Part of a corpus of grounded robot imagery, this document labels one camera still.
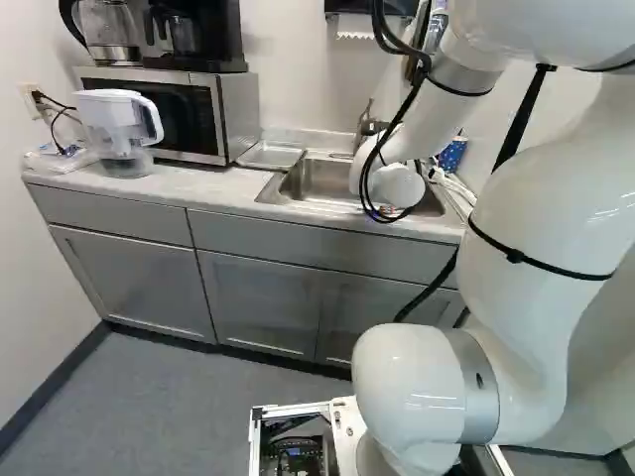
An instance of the cabinet door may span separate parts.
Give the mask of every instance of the cabinet door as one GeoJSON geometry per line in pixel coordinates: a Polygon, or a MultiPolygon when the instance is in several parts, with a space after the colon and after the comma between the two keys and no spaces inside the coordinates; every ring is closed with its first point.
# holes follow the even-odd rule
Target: cabinet door
{"type": "Polygon", "coordinates": [[[221,343],[313,360],[323,272],[198,252],[221,343]]]}
{"type": "Polygon", "coordinates": [[[215,342],[193,250],[51,225],[104,318],[215,342]]]}
{"type": "MultiPolygon", "coordinates": [[[[422,286],[407,283],[333,274],[322,283],[317,359],[348,366],[359,336],[374,325],[391,322],[422,290],[422,286]]],[[[406,322],[452,327],[463,308],[458,292],[437,290],[413,310],[406,322]]]]}

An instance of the floor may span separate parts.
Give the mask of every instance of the floor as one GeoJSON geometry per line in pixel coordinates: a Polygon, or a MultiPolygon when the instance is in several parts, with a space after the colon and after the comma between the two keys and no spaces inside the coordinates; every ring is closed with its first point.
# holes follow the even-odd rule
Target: floor
{"type": "Polygon", "coordinates": [[[252,406],[351,393],[343,381],[110,334],[0,475],[242,476],[252,406]]]}

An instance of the countertop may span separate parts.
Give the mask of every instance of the countertop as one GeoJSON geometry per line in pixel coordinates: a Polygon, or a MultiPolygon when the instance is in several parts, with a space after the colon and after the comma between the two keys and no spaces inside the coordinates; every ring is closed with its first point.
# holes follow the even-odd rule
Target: countertop
{"type": "Polygon", "coordinates": [[[203,170],[155,165],[149,176],[122,179],[106,176],[100,164],[93,164],[66,175],[23,171],[23,181],[197,210],[439,243],[458,244],[463,235],[464,226],[457,224],[453,209],[441,217],[407,217],[383,225],[373,222],[361,211],[308,210],[256,202],[274,174],[236,167],[203,170]]]}

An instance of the kitchen sink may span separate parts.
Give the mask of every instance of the kitchen sink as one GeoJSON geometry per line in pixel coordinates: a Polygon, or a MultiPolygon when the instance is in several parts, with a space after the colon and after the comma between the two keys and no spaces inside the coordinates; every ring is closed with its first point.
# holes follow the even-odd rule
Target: kitchen sink
{"type": "MultiPolygon", "coordinates": [[[[276,174],[256,201],[328,211],[361,211],[359,197],[348,190],[350,165],[351,159],[304,157],[286,174],[276,174]]],[[[412,215],[440,217],[444,214],[444,204],[428,186],[412,215]]]]}

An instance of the electrical outlet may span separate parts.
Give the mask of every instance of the electrical outlet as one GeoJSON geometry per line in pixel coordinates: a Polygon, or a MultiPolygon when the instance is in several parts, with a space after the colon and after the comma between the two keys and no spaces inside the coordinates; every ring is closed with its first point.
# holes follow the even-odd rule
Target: electrical outlet
{"type": "Polygon", "coordinates": [[[27,106],[27,110],[29,111],[31,119],[33,119],[34,121],[42,119],[42,111],[38,107],[38,103],[36,102],[36,100],[31,95],[33,91],[42,90],[40,88],[40,85],[36,84],[35,82],[22,82],[18,84],[18,88],[20,89],[20,93],[22,94],[22,98],[24,99],[24,103],[27,106]]]}

